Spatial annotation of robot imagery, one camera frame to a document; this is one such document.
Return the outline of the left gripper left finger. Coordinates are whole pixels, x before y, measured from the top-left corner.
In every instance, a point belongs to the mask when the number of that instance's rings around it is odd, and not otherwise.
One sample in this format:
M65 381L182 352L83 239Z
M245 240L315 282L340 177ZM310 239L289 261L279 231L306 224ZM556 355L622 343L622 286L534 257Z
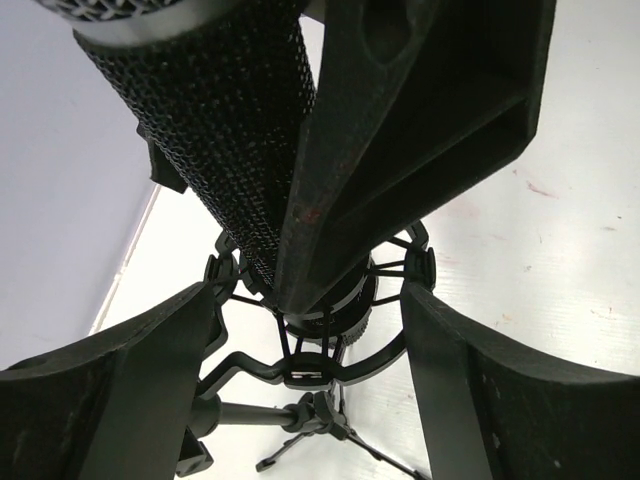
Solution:
M171 479L205 349L198 282L136 317L1 373L4 479Z

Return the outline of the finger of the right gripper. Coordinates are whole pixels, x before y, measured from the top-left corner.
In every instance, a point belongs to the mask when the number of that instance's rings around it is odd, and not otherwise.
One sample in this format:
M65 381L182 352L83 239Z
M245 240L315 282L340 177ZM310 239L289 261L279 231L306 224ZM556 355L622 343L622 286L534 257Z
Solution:
M538 128L552 1L329 1L275 274L309 311L371 249L517 159Z

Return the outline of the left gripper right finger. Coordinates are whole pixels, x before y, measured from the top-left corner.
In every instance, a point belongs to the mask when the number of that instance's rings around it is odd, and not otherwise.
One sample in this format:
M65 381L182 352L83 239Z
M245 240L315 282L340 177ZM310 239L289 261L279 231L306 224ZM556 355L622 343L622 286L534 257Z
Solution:
M639 380L509 338L408 282L401 313L436 479L635 479Z

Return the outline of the black tripod shock-mount stand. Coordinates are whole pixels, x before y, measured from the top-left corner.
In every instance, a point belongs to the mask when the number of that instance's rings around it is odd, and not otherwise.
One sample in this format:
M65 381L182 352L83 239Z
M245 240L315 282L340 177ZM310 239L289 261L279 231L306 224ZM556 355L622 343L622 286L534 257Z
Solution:
M186 186L197 186L196 180L189 180L185 183L184 178L180 174L180 167L175 170L173 163L169 157L165 156L165 152L158 147L151 139L147 138L144 126L141 124L137 127L138 134L147 142L149 149L149 157L152 166L152 179L156 183L169 186L176 191L184 191ZM222 148L223 140L213 140L208 137L205 140L211 140L213 146L219 146L223 153L229 153L231 156L231 166L240 166L241 154L248 160L265 160L266 154L273 153L269 149L275 147L275 159L280 159L278 153L279 140L283 140L276 129L275 134L265 132L252 132L258 134L258 140L251 140L248 133L240 133L239 140L235 137L231 138L230 146ZM319 318L312 319L310 327L296 327L291 322L287 323L284 314L279 312L266 299L257 301L252 298L239 297L234 294L235 288L239 280L252 281L253 287L257 288L257 292L269 290L260 282L262 277L260 273L256 273L253 269L255 265L247 263L246 258L241 255L241 262L238 263L234 254L237 249L233 239L223 231L218 239L216 249L219 255L211 254L208 258L205 268L204 281L213 287L214 309L213 320L215 325L222 328L222 340L226 339L226 330L224 330L224 321L222 319L221 306L229 299L242 300L260 308L265 308L272 312L278 324L281 347L283 348L283 358L275 364L269 366L258 362L257 360L247 356L243 352L235 352L224 360L215 371L211 372L213 380L204 381L204 390L198 393L200 387L196 388L196 397L192 405L191 420L185 431L183 444L181 447L178 465L176 467L176 475L180 478L198 473L208 469L213 464L213 459L206 449L204 443L200 441L200 437L204 437L211 433L222 420L227 423L255 424L255 425L281 425L283 429L292 432L298 432L294 439L285 442L284 447L256 465L258 472L270 468L276 463L277 458L288 450L294 443L303 437L312 436L316 429L321 431L338 428L336 422L346 422L343 417L343 410L339 413L331 410L333 406L329 406L330 393L320 392L316 394L305 394L299 403L287 406L285 409L262 408L251 405L236 405L224 403L220 401L217 391L227 380L233 376L236 371L246 371L247 373L267 382L279 383L285 381L287 385L300 388L314 388L326 386L333 389L336 384L341 382L336 375L342 373L346 375L347 370L353 370L354 375L360 376L362 380L368 374L375 374L378 370L386 368L395 361L405 349L405 340L403 334L399 333L394 340L385 348L374 354L367 360L363 360L362 365L358 367L344 367L342 358L346 346L357 341L361 334L366 330L371 307L399 301L399 296L389 297L386 299L376 300L376 289L378 285L378 274L392 273L401 276L404 273L417 273L418 277L422 275L425 279L435 281L435 260L431 249L427 248L428 233L421 220L417 220L406 228L411 237L411 242L406 243L405 248L409 253L405 260L391 262L393 265L401 265L406 272L399 271L382 271L380 268L373 266L374 263L371 256L365 257L355 268L354 278L359 279L360 283L354 287L355 292L352 297L348 296L343 306L331 307L331 310L320 307ZM418 261L419 258L426 255L426 267L416 267L411 270L408 266L413 260ZM292 338L296 338L296 350L291 351L288 344L287 335L291 334ZM322 352L302 352L301 348L304 343L314 343L322 346Z

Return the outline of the black silver-head microphone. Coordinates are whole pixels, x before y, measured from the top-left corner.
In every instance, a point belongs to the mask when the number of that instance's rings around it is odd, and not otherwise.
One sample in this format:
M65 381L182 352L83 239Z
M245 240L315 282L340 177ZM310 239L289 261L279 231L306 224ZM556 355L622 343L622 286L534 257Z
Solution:
M319 76L307 1L47 1L248 261L293 335L345 331L347 261L319 263L321 230L374 135L331 87L365 46L362 1L329 1Z

